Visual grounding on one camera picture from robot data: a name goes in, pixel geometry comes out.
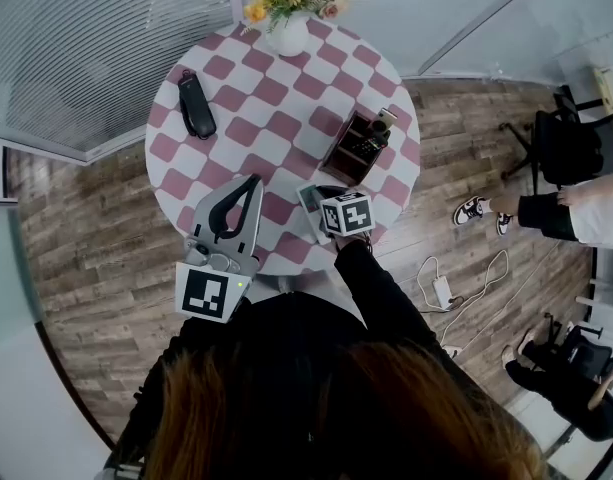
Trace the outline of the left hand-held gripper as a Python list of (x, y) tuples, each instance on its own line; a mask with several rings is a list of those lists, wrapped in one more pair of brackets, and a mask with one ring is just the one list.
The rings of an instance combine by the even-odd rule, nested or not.
[[(200, 200), (192, 236), (184, 242), (186, 256), (176, 263), (176, 312), (222, 324), (232, 318), (260, 268), (252, 253), (263, 196), (261, 176), (251, 174), (228, 181)], [(230, 228), (227, 217), (236, 207), (240, 216)]]

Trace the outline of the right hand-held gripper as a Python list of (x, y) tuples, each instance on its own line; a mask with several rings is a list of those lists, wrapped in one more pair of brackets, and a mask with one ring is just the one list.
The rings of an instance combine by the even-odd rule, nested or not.
[(348, 237), (376, 227), (372, 199), (354, 192), (320, 201), (321, 230), (326, 235)]

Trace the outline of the white remote control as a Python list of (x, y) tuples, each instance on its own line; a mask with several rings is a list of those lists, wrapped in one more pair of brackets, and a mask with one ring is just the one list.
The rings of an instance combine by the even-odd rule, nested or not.
[(313, 183), (302, 185), (297, 189), (297, 196), (317, 243), (322, 246), (329, 244), (331, 238), (322, 229), (320, 208), (322, 197), (317, 185)]

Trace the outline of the dark brown organizer box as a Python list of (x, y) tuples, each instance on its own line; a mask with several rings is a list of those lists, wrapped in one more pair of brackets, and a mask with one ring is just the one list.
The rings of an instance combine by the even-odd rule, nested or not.
[(355, 110), (338, 132), (337, 139), (325, 155), (320, 169), (349, 187), (360, 185), (386, 148), (367, 163), (348, 151), (346, 147), (353, 137), (374, 135), (370, 130), (373, 119)]

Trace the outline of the person's left forearm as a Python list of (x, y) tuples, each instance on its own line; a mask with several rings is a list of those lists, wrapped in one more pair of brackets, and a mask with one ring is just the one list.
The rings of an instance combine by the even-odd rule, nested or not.
[(170, 366), (187, 354), (197, 365), (212, 361), (220, 372), (255, 368), (255, 350), (246, 329), (252, 314), (253, 304), (244, 299), (228, 323), (187, 319), (160, 356), (161, 362)]

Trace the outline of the person's right forearm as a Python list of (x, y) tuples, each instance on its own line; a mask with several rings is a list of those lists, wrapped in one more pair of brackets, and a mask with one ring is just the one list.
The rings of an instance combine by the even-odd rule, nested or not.
[(336, 247), (335, 268), (350, 290), (369, 334), (378, 341), (412, 343), (441, 353), (436, 334), (391, 274), (380, 266), (366, 242), (346, 239)]

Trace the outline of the black remote control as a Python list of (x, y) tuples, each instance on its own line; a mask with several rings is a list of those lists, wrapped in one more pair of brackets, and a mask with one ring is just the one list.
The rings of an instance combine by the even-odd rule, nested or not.
[(197, 75), (184, 70), (177, 86), (180, 111), (188, 133), (200, 140), (209, 139), (217, 127)]

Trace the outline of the person's torso in black top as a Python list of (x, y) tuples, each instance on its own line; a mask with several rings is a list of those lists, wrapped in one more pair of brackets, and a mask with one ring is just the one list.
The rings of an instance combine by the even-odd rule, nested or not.
[[(292, 292), (252, 304), (246, 329), (255, 368), (227, 376), (230, 397), (252, 413), (239, 417), (228, 431), (229, 448), (218, 461), (218, 480), (303, 480), (332, 465), (315, 436), (316, 399), (329, 376), (340, 371), (343, 353), (354, 345), (411, 345), (437, 360), (468, 398), (483, 393), (443, 350), (432, 353), (412, 343), (378, 341), (365, 322), (322, 298)], [(150, 369), (110, 464), (149, 458), (164, 411), (165, 371), (175, 363), (166, 366), (159, 357)]]

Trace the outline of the white power strip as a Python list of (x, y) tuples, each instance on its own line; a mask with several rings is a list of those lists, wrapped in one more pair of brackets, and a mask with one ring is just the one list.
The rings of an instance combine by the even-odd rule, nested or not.
[(441, 310), (447, 310), (453, 301), (453, 295), (446, 276), (439, 276), (432, 281), (433, 290)]

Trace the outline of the round checkered table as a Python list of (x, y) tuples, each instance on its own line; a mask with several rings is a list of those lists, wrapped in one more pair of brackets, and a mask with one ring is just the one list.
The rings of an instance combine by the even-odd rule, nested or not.
[[(334, 249), (319, 245), (297, 189), (327, 185), (319, 168), (350, 115), (385, 108), (398, 120), (362, 183), (373, 201), (379, 239), (407, 207), (420, 172), (420, 133), (412, 99), (393, 65), (353, 32), (311, 19), (303, 53), (275, 54), (264, 35), (223, 28), (192, 47), (162, 82), (146, 126), (145, 155), (161, 210), (181, 234), (198, 202), (229, 180), (261, 176), (265, 194), (256, 256), (266, 275), (329, 270)], [(191, 136), (177, 83), (194, 72), (216, 123), (207, 140)]]

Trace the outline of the white vase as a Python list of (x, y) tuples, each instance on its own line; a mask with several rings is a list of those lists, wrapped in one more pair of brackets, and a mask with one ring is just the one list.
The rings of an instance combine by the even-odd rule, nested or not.
[(309, 40), (307, 17), (293, 14), (280, 18), (272, 31), (265, 34), (270, 48), (278, 55), (295, 57), (303, 53)]

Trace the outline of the white slatted window blinds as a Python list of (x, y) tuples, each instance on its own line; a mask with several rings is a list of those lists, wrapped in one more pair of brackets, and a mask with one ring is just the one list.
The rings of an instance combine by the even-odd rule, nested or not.
[(233, 0), (0, 0), (0, 143), (88, 163), (143, 137), (178, 59)]

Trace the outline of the light wooden side table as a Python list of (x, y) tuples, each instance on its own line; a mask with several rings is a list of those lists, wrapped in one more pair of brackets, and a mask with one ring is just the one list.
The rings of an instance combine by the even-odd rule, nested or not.
[(594, 67), (593, 75), (604, 109), (608, 114), (613, 114), (613, 66)]

